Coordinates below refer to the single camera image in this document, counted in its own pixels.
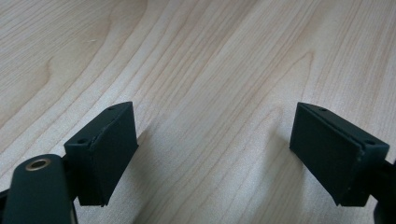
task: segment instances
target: screw hole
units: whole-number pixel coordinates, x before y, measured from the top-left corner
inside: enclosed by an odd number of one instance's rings
[[[26,170],[27,171],[36,171],[43,169],[44,167],[48,166],[50,164],[50,159],[44,158],[44,159],[39,159],[36,161],[32,161],[29,164],[26,165]]]
[[[78,144],[84,144],[84,143],[87,143],[87,142],[88,142],[88,139],[86,139],[86,138],[81,138],[81,139],[77,140]]]
[[[373,142],[372,140],[365,140],[364,143],[368,145],[375,145],[375,142]]]

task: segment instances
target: wooden surface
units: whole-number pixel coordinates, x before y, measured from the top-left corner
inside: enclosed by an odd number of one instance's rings
[[[373,223],[289,139],[303,101],[396,145],[395,23],[393,0],[3,0],[0,190],[133,101],[140,148],[80,223]]]

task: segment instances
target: light wooden table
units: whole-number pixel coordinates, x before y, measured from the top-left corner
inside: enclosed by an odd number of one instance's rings
[[[394,0],[3,0],[0,190],[133,101],[140,148],[80,223],[373,223],[289,140],[303,101],[396,145],[395,24]]]

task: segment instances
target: metal grommet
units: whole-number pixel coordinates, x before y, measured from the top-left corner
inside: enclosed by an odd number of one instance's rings
[[[48,165],[50,165],[50,159],[41,158],[41,159],[29,162],[29,164],[26,165],[26,170],[27,171],[37,171],[37,170],[43,169],[44,167],[46,167]]]

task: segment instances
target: wood grain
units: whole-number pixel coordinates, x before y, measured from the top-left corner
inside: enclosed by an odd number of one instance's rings
[[[396,145],[395,24],[392,0],[3,0],[0,190],[133,101],[140,148],[80,223],[373,223],[288,147],[299,101]]]

